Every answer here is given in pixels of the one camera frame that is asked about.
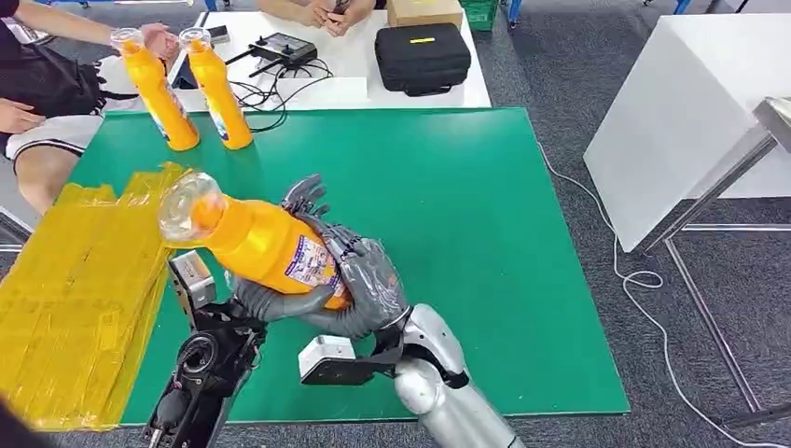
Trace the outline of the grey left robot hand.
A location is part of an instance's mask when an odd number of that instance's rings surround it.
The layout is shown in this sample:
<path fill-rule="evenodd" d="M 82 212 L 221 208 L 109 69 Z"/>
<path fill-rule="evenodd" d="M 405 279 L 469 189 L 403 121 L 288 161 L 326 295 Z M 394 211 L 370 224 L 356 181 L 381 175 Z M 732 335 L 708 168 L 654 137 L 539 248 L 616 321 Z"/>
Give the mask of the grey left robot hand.
<path fill-rule="evenodd" d="M 324 238 L 328 229 L 321 218 L 328 205 L 317 206 L 326 188 L 319 174 L 309 175 L 294 184 L 281 200 L 281 206 L 292 217 L 307 224 Z M 283 294 L 238 274 L 231 277 L 231 301 L 238 307 L 238 316 L 246 315 L 264 323 L 306 315 L 321 310 L 334 295 L 331 285 L 319 285 L 303 294 Z"/>

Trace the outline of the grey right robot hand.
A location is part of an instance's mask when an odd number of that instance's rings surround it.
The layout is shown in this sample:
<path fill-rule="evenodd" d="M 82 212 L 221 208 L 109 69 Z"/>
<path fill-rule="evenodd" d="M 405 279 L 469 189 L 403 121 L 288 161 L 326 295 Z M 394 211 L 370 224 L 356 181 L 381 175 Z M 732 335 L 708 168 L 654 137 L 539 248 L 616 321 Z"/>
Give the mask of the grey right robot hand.
<path fill-rule="evenodd" d="M 341 311 L 321 310 L 300 319 L 326 334 L 360 339 L 387 327 L 409 309 L 396 268 L 382 244 L 341 224 L 327 224 L 306 213 L 296 217 L 323 239 L 352 297 Z"/>

